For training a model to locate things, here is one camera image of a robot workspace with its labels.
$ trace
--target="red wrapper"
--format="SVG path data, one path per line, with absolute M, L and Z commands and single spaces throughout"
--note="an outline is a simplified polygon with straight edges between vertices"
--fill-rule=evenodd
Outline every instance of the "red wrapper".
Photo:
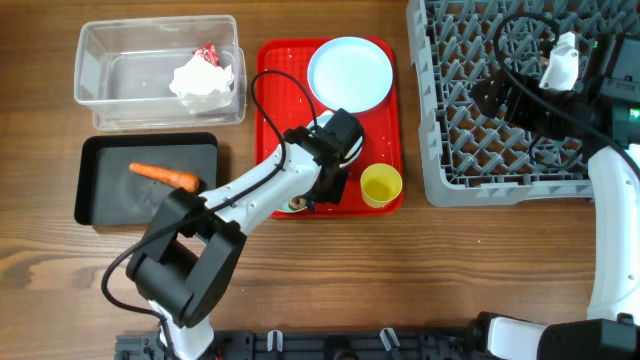
M 218 59 L 218 53 L 216 49 L 211 45 L 211 41 L 209 43 L 198 50 L 193 52 L 193 55 L 198 55 L 205 59 L 207 62 L 211 63 L 213 66 L 220 66 L 220 60 Z

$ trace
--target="clear plastic container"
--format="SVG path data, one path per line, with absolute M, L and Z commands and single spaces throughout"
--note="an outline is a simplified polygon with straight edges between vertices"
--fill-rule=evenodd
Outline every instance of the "clear plastic container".
M 231 92 L 178 98 L 169 89 L 176 68 L 209 41 L 220 65 L 231 65 Z M 80 33 L 74 96 L 93 110 L 100 130 L 240 123 L 247 77 L 230 15 L 97 21 Z

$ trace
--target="yellow cup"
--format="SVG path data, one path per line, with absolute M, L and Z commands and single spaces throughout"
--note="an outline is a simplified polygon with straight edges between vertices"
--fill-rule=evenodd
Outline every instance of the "yellow cup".
M 391 165 L 373 164 L 362 172 L 360 188 L 367 205 L 381 208 L 400 195 L 402 176 Z

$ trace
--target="black tray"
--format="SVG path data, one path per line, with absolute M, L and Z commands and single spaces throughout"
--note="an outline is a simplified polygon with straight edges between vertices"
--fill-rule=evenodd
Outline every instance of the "black tray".
M 147 224 L 170 186 L 136 175 L 140 162 L 189 171 L 201 181 L 199 191 L 215 189 L 218 165 L 211 133 L 95 136 L 82 147 L 74 217 L 81 225 Z

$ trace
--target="white plate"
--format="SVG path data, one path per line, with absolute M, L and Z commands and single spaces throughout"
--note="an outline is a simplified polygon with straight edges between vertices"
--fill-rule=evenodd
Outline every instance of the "white plate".
M 284 204 L 280 205 L 280 207 L 279 207 L 279 208 L 278 208 L 278 210 L 276 210 L 276 211 L 280 211 L 280 212 L 287 213 L 287 214 L 295 214 L 295 213 L 300 212 L 300 211 L 302 211 L 302 210 L 304 210 L 304 209 L 306 209 L 306 208 L 307 208 L 307 207 L 305 206 L 305 207 L 303 207 L 303 208 L 301 208 L 301 209 L 293 210 L 293 209 L 289 206 L 289 202 L 287 201 L 286 203 L 284 203 Z
M 313 95 L 326 107 L 358 113 L 384 100 L 393 83 L 393 69 L 376 44 L 362 38 L 342 37 L 316 50 L 309 62 L 307 78 Z

